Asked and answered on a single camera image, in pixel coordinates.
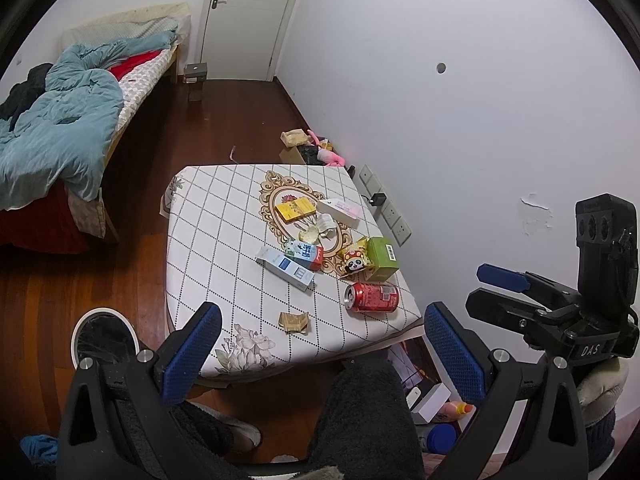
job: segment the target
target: screw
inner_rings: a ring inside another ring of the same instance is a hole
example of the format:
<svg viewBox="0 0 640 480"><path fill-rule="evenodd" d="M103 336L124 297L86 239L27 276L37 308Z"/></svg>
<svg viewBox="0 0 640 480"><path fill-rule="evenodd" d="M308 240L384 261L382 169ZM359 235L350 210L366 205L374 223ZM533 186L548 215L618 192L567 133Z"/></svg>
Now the screw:
<svg viewBox="0 0 640 480"><path fill-rule="evenodd" d="M554 357L554 364L556 365L556 368L564 370L566 368L566 359L564 357L556 356Z"/></svg>
<svg viewBox="0 0 640 480"><path fill-rule="evenodd" d="M91 368L94 365L94 360L91 359L90 357L85 357L84 359L82 359L82 361L80 361L80 368L82 368L82 370L88 370L89 368Z"/></svg>
<svg viewBox="0 0 640 480"><path fill-rule="evenodd" d="M152 350L145 349L138 352L136 359L141 363L148 363L151 359L154 358L154 353Z"/></svg>
<svg viewBox="0 0 640 480"><path fill-rule="evenodd" d="M506 350L503 350L502 348L498 348L497 350L494 350L494 359L499 363L505 363L510 358L511 356L509 355L509 352L507 352Z"/></svg>

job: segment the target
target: door lock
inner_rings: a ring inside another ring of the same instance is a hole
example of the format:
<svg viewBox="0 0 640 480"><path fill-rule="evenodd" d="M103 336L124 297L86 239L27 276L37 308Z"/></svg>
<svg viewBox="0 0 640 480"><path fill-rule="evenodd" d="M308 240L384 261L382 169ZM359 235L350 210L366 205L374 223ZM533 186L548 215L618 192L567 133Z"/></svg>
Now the door lock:
<svg viewBox="0 0 640 480"><path fill-rule="evenodd" d="M215 9L218 4L226 4L226 0L213 0L211 3L211 8Z"/></svg>

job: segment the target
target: glove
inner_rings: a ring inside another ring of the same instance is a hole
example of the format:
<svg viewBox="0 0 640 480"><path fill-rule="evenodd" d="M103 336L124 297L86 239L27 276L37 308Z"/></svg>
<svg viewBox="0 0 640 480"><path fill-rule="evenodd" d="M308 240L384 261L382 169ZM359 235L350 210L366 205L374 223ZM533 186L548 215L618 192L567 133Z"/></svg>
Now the glove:
<svg viewBox="0 0 640 480"><path fill-rule="evenodd" d="M585 427L601 421L613 409L628 375L626 360L613 357L597 365L578 384L578 400Z"/></svg>

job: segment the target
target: diamond pattern tablecloth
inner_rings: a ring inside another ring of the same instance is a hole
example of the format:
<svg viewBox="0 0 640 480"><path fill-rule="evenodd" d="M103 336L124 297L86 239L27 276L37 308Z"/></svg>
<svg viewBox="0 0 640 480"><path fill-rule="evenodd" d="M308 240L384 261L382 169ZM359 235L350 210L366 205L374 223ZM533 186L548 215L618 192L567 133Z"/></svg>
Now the diamond pattern tablecloth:
<svg viewBox="0 0 640 480"><path fill-rule="evenodd" d="M361 214L355 229L342 227L342 244L381 235L344 168L187 167L174 182L166 265L171 328L182 328L203 301L216 303L223 317L223 333L202 368L203 378L247 380L292 364L331 360L381 341L397 341L421 325L400 272L390 280L401 293L394 313L354 314L342 304L349 282L332 267L336 258L326 260L329 268L316 272L315 286L307 292L255 261L261 247L282 250L286 240L282 225L273 221L269 196L277 203L310 192L315 198L348 200L360 205ZM280 312L309 312L309 332L287 335L278 326Z"/></svg>

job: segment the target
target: white door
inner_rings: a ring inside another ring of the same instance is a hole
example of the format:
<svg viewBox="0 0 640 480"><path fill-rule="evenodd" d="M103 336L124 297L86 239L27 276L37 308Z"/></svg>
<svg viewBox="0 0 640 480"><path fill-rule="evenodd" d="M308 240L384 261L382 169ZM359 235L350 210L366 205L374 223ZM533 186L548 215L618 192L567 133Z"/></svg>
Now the white door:
<svg viewBox="0 0 640 480"><path fill-rule="evenodd" d="M266 80L288 0L211 0L202 60L209 79Z"/></svg>

